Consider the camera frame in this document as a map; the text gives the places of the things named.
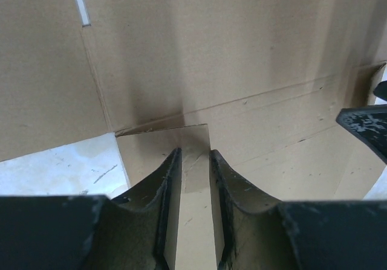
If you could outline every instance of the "cardboard box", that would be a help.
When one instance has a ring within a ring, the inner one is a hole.
[[[82,27],[74,0],[0,0],[0,160],[206,123],[277,198],[362,198],[384,165],[334,119],[386,59],[386,2],[85,0]]]

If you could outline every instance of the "cardboard seam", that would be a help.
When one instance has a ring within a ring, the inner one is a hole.
[[[99,70],[96,66],[98,57],[95,56],[95,54],[93,53],[93,50],[91,48],[92,46],[90,45],[91,40],[90,40],[89,34],[92,33],[91,30],[92,30],[91,25],[82,27],[81,38],[83,41],[83,46],[84,46],[85,51],[86,51],[86,55],[87,55],[87,59],[88,59],[89,67],[90,67],[90,72],[91,72],[91,75],[93,77],[94,83],[96,84],[96,87],[97,87],[97,93],[98,93],[99,101],[101,103],[103,116],[105,118],[105,123],[106,123],[106,126],[108,128],[108,132],[113,132],[113,126],[111,124],[109,110],[108,110],[108,107],[106,105],[106,98],[105,98],[105,95],[103,93],[102,86],[101,86],[101,78],[100,78]]]

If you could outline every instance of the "flattened cardboard box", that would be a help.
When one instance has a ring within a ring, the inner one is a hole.
[[[83,28],[74,0],[0,2],[0,160],[207,123],[262,189],[328,199],[369,154],[334,119],[357,68],[386,59],[387,0],[85,0]],[[355,198],[383,168],[364,162]]]

